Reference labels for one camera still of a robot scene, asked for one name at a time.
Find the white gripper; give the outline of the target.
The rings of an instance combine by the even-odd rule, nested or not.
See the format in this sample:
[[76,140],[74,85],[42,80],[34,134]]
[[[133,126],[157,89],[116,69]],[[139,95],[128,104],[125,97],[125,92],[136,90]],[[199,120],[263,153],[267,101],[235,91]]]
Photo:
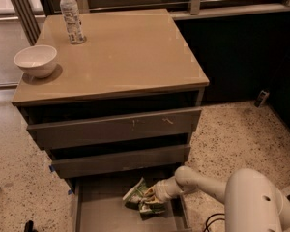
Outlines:
[[157,205],[159,202],[166,203],[171,199],[170,194],[167,192],[167,184],[165,181],[158,181],[152,187],[148,188],[144,196],[146,197],[144,203],[149,206]]

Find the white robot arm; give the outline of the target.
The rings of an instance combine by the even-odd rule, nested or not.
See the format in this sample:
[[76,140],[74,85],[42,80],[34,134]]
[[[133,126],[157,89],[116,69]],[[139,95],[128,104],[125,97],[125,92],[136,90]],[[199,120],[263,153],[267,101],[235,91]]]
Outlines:
[[171,178],[156,182],[144,194],[147,204],[165,203],[201,190],[224,205],[225,232],[284,232],[290,227],[290,202],[263,174],[243,168],[226,182],[181,166]]

